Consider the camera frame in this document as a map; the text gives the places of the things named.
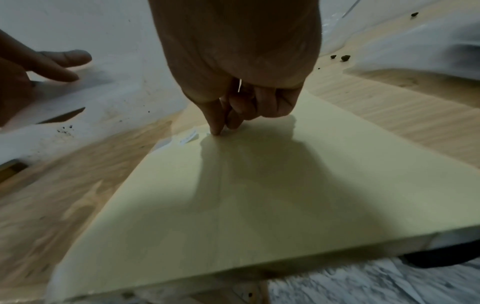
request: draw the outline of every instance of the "skin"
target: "skin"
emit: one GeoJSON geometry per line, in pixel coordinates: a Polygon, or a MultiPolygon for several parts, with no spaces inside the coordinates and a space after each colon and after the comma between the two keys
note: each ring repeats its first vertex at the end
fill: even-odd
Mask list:
{"type": "Polygon", "coordinates": [[[68,52],[36,52],[0,31],[0,127],[34,101],[34,86],[27,71],[48,79],[72,82],[79,77],[69,67],[92,60],[80,50],[68,52]]]}
{"type": "MultiPolygon", "coordinates": [[[[214,135],[288,115],[321,44],[318,0],[149,0],[170,71],[214,135]]],[[[80,50],[36,52],[0,31],[0,127],[33,101],[26,71],[72,82],[80,50]]]]}

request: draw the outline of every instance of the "black object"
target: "black object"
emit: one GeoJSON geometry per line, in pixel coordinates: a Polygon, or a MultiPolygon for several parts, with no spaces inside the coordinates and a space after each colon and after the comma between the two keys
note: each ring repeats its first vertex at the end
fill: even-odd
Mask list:
{"type": "Polygon", "coordinates": [[[405,254],[400,260],[412,267],[433,268],[462,264],[480,256],[480,240],[460,245],[405,254]]]}

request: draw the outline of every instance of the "marble floor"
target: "marble floor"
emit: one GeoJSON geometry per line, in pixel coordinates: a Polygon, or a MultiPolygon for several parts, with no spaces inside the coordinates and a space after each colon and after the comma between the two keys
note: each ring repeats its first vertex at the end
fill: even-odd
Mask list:
{"type": "Polygon", "coordinates": [[[480,259],[433,269],[382,259],[271,281],[268,288],[272,304],[480,304],[480,259]]]}

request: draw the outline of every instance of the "yellow board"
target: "yellow board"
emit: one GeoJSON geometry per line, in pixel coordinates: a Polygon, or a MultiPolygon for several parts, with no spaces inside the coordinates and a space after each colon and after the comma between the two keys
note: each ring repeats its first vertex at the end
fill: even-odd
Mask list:
{"type": "Polygon", "coordinates": [[[288,117],[196,131],[138,165],[57,266],[50,302],[355,248],[397,254],[385,250],[480,223],[478,169],[305,91],[288,117]]]}

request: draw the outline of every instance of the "wooden table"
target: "wooden table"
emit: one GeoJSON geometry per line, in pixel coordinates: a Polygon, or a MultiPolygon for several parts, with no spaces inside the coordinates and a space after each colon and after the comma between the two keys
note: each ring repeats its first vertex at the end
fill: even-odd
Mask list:
{"type": "MultiPolygon", "coordinates": [[[[471,0],[441,2],[350,39],[337,59],[320,57],[305,89],[384,129],[480,168],[478,82],[412,71],[354,73],[359,46],[419,25],[471,0]],[[342,55],[351,55],[340,62],[342,55]]],[[[193,106],[112,136],[0,184],[0,301],[42,299],[53,267],[151,148],[205,123],[193,106]]]]}

